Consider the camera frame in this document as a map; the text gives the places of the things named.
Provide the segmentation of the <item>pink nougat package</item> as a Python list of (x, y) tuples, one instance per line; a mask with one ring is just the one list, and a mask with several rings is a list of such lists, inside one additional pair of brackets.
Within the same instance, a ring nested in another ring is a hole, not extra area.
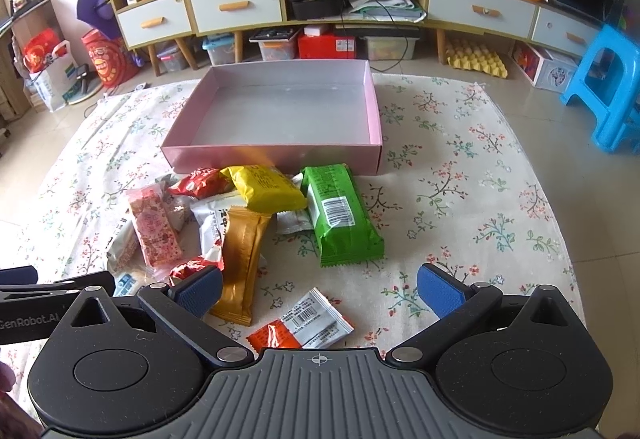
[(130, 188), (125, 195), (145, 264), (158, 268), (176, 263), (182, 257), (182, 248), (170, 224), (160, 185)]

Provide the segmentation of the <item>gold snack bar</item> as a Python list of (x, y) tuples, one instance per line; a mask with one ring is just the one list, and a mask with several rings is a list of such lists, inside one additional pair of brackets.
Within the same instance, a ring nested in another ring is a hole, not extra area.
[(222, 246), (222, 292), (208, 313), (227, 322), (250, 326), (260, 248), (271, 216), (238, 206), (231, 207), (228, 216), (229, 228)]

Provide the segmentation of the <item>red snack bag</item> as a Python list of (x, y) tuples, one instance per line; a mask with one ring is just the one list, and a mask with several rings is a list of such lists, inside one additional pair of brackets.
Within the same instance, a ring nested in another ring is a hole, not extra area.
[(186, 260), (184, 263), (173, 267), (168, 275), (168, 282), (170, 286), (176, 286), (188, 277), (192, 277), (193, 274), (200, 272), (207, 267), (214, 267), (217, 269), (224, 269), (224, 264), (220, 261), (212, 261), (205, 259), (202, 256), (194, 257), (190, 260)]
[(173, 196), (189, 196), (204, 199), (210, 196), (229, 193), (233, 183), (217, 168), (198, 168), (168, 186), (167, 192)]

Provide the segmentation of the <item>green snack package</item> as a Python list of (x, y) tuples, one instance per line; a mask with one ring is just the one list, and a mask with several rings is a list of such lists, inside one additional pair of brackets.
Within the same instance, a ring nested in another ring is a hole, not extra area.
[(306, 167), (300, 187), (306, 195), (320, 266), (335, 267), (380, 260), (385, 254), (345, 164)]

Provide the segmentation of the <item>orange white sachet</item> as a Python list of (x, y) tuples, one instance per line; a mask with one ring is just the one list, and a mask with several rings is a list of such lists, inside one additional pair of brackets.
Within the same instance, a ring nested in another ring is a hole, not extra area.
[(333, 346), (353, 331), (352, 324), (314, 287), (280, 319), (259, 327), (246, 340), (257, 353), (267, 348), (318, 350)]

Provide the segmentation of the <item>yellow snack package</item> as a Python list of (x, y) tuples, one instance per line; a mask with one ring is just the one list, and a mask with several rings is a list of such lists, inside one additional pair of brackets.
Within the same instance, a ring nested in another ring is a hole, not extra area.
[(277, 168), (263, 165), (231, 166), (221, 169), (246, 207), (261, 214), (299, 211), (307, 207), (306, 196)]

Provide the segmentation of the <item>chocolate tart cookie package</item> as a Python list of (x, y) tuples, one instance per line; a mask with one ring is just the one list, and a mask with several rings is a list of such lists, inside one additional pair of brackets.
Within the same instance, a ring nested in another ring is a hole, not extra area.
[(119, 220), (116, 233), (108, 241), (106, 248), (106, 267), (111, 274), (117, 275), (129, 265), (139, 248), (134, 225), (127, 218)]

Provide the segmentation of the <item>white chinese text snack bag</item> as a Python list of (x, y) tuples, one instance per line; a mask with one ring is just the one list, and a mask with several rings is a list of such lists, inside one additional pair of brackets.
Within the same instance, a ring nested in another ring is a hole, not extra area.
[(198, 222), (203, 259), (210, 263), (221, 262), (224, 238), (230, 225), (229, 211), (232, 207), (245, 206), (245, 200), (237, 191), (210, 196), (191, 205)]

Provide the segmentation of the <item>silver foil snack packet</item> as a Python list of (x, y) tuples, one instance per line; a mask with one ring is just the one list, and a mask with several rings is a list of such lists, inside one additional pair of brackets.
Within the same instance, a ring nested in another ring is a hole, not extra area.
[(314, 226), (306, 209), (277, 213), (277, 233), (280, 235), (291, 235), (313, 229)]

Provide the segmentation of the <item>white paper shopping bag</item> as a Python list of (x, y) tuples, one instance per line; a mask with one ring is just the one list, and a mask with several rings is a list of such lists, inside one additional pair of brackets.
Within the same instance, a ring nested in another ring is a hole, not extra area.
[(68, 40), (58, 43), (44, 57), (43, 69), (30, 74), (39, 98), (50, 113), (66, 107), (65, 95), (76, 86), (77, 74), (78, 64)]

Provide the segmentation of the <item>red lantern bag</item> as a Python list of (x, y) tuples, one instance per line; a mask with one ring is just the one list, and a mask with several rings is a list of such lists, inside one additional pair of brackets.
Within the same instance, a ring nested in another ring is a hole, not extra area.
[(122, 37), (107, 39), (103, 32), (91, 29), (81, 41), (105, 88), (114, 89), (137, 75), (139, 67)]

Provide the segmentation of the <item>pink cardboard box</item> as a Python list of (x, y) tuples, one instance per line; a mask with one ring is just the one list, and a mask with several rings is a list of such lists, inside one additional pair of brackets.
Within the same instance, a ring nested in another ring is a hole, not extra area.
[(162, 145), (170, 167), (266, 165), (294, 174), (345, 164), (380, 170), (383, 137), (373, 76), (363, 60), (288, 60), (212, 67)]

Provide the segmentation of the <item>blue plastic stool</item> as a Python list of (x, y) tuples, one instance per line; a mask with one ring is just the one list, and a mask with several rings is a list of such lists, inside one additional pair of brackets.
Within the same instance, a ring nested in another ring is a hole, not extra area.
[(628, 142), (639, 154), (639, 45), (620, 30), (604, 25), (590, 43), (565, 92), (563, 105), (579, 99), (596, 125), (591, 140), (615, 153)]

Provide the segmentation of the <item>clear plastic storage bin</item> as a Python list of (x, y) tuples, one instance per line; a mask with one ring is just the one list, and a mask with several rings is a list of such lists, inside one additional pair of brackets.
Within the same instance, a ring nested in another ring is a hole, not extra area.
[(362, 41), (367, 59), (375, 62), (412, 60), (418, 40), (410, 37), (364, 37)]

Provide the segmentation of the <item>purple hat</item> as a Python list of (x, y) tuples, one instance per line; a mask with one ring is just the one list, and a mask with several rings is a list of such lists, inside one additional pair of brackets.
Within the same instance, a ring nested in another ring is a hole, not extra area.
[(77, 0), (76, 16), (109, 40), (122, 36), (111, 0)]

